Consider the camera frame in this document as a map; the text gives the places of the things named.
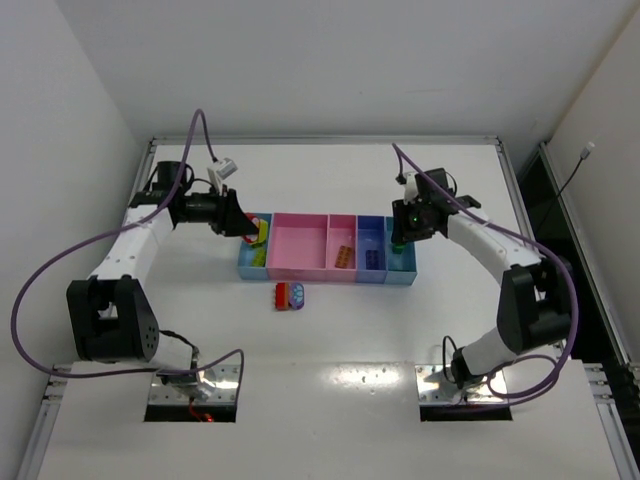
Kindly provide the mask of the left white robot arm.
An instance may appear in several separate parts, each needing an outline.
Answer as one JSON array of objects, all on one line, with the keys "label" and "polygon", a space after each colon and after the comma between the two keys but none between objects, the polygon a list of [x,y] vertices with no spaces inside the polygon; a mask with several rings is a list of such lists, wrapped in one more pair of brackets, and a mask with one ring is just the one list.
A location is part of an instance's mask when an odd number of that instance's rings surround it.
[{"label": "left white robot arm", "polygon": [[206,192],[193,192],[184,166],[162,161],[156,180],[132,198],[125,231],[85,280],[74,280],[67,304],[80,359],[137,363],[156,371],[195,367],[196,349],[161,330],[144,284],[161,244],[180,223],[202,223],[224,237],[250,237],[259,229],[241,209],[225,180],[237,169],[229,158],[209,168]]}]

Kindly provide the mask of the small green square lego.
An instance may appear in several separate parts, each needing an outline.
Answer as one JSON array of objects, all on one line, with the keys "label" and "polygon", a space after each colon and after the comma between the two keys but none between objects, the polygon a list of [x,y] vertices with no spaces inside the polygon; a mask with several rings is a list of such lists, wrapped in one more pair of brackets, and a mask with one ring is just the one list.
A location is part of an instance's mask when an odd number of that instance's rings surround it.
[{"label": "small green square lego", "polygon": [[406,244],[391,244],[391,252],[393,254],[402,254],[406,248]]}]

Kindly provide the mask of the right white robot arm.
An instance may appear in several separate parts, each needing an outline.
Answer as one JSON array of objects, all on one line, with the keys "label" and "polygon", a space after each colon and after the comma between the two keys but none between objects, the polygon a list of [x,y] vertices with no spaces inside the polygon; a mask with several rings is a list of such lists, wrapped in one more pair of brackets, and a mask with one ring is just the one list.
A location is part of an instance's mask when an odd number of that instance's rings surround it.
[{"label": "right white robot arm", "polygon": [[396,182],[404,196],[392,202],[393,247],[439,233],[465,249],[500,286],[496,326],[453,353],[448,371],[458,387],[569,337],[572,306],[559,266],[490,228],[481,203],[469,195],[456,197],[444,169],[404,172]]}]

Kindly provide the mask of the purple paw print lego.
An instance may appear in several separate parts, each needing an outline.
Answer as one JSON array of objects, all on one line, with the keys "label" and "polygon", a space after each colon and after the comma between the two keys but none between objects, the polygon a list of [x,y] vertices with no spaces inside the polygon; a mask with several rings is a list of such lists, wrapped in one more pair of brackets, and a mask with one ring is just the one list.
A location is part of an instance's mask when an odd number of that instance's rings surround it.
[{"label": "purple paw print lego", "polygon": [[292,310],[300,310],[305,305],[305,289],[301,283],[289,284],[289,307]]}]

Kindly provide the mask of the small lime lego brick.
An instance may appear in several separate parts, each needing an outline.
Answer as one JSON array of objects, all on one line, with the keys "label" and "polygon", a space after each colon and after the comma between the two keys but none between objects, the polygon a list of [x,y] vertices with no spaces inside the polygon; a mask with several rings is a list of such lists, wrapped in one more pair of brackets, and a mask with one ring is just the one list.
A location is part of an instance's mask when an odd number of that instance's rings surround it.
[{"label": "small lime lego brick", "polygon": [[255,268],[264,268],[266,264],[267,251],[264,248],[257,249],[251,261],[251,266]]}]

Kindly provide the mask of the yellow green red lego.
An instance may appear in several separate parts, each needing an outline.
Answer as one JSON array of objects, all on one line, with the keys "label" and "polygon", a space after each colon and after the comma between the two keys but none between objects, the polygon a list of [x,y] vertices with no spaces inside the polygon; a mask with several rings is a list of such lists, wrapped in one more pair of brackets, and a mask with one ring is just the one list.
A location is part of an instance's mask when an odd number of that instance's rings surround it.
[{"label": "yellow green red lego", "polygon": [[260,220],[258,229],[259,231],[258,231],[256,243],[263,244],[268,240],[269,223],[267,221]]}]

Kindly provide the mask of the orange lego brick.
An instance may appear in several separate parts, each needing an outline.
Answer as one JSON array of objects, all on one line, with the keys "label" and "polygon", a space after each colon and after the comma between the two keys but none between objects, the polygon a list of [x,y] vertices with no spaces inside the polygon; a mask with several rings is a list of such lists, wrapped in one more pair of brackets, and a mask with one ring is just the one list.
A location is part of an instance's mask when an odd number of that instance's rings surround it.
[{"label": "orange lego brick", "polygon": [[353,252],[352,247],[341,245],[338,249],[334,266],[337,269],[350,269]]}]

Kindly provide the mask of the red orange lego stack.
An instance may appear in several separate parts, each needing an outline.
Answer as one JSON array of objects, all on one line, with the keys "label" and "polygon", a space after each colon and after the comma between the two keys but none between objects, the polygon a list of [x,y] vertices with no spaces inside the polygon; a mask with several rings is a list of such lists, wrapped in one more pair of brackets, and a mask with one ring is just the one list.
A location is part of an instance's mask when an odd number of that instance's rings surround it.
[{"label": "red orange lego stack", "polygon": [[289,284],[279,282],[274,288],[274,308],[277,311],[287,311],[290,309]]}]

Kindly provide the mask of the red flower lego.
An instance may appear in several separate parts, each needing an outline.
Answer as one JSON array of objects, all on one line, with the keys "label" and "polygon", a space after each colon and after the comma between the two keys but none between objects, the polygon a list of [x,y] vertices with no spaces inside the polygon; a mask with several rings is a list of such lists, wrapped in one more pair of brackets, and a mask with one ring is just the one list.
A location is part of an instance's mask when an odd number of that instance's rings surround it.
[{"label": "red flower lego", "polygon": [[255,231],[252,234],[245,235],[243,237],[244,241],[249,245],[250,243],[256,242],[258,231],[259,231],[258,229],[259,222],[260,220],[264,220],[264,219],[254,214],[247,214],[247,218],[251,221],[251,223],[255,227]]}]

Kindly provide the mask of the purple lego brick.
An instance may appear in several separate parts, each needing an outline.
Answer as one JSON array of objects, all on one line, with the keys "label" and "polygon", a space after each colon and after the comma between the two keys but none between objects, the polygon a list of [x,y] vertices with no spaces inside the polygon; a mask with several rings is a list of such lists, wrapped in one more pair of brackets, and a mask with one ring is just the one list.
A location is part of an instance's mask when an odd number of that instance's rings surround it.
[{"label": "purple lego brick", "polygon": [[366,270],[381,270],[381,256],[380,252],[376,249],[367,249],[365,251],[365,269]]}]

